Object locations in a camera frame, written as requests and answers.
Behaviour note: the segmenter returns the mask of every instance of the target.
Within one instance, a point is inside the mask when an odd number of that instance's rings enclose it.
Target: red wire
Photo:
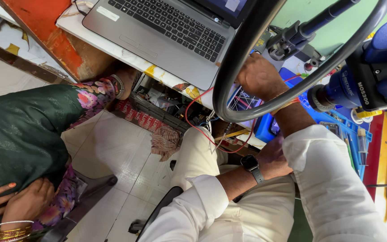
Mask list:
[[[202,95],[206,94],[207,92],[211,91],[212,89],[214,88],[214,86],[210,89],[208,89],[207,91],[205,91],[203,94],[197,96],[191,103],[189,103],[189,105],[187,106],[186,110],[185,110],[185,119],[186,119],[186,122],[188,124],[190,124],[192,127],[194,127],[195,129],[199,130],[208,140],[210,140],[210,142],[212,142],[215,146],[216,144],[213,142],[213,140],[211,140],[202,130],[198,129],[196,126],[192,125],[189,120],[187,119],[187,110],[189,109],[189,107],[192,105],[192,103],[194,103],[195,101],[197,101]],[[253,123],[252,123],[252,129],[253,127],[255,126],[255,119],[253,120]],[[241,148],[244,147],[244,145],[247,143],[247,141],[250,139],[250,137],[252,136],[252,133],[253,131],[250,131],[250,135],[249,137],[247,138],[247,140],[244,142],[244,144],[236,151],[226,151],[224,149],[221,149],[220,147],[218,147],[219,150],[223,151],[223,152],[226,152],[226,153],[235,153],[239,150],[241,150]]]

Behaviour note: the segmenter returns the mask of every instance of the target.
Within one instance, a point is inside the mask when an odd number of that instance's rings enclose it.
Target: watch strap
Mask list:
[[[257,182],[258,184],[264,182],[265,179],[264,179],[264,177],[262,176],[261,171],[259,170],[258,167],[256,167],[255,169],[251,170],[250,172],[252,173],[253,177],[256,179],[256,182]]]

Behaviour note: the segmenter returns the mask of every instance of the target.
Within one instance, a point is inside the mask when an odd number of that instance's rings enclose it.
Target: black chair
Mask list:
[[[90,179],[79,172],[74,172],[77,178],[77,195],[75,207],[67,217],[53,226],[44,234],[40,242],[63,242],[71,230],[89,212],[95,204],[110,191],[111,187],[117,183],[114,175]]]
[[[135,242],[137,242],[141,235],[146,231],[146,229],[150,226],[150,224],[155,221],[156,217],[158,217],[159,211],[163,207],[168,206],[172,200],[183,193],[183,189],[179,186],[172,187],[167,194],[165,194],[164,198],[159,202],[158,206],[156,206],[155,210],[153,210],[150,217],[147,219],[146,223],[142,223],[141,220],[135,220],[129,226],[128,232],[137,234],[140,230],[141,233],[138,235],[138,238]]]

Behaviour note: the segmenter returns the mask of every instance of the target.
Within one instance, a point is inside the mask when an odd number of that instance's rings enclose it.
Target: sticker on laptop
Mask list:
[[[113,20],[113,21],[116,21],[119,19],[119,15],[116,15],[114,13],[112,13],[110,10],[108,10],[107,8],[104,8],[103,6],[99,6],[96,11],[104,16],[106,16],[107,18]]]

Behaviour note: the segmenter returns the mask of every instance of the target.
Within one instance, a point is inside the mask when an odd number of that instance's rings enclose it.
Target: smartwatch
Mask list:
[[[241,165],[246,169],[246,171],[250,171],[252,173],[258,184],[264,182],[264,177],[259,170],[259,162],[254,155],[247,155],[241,158]]]

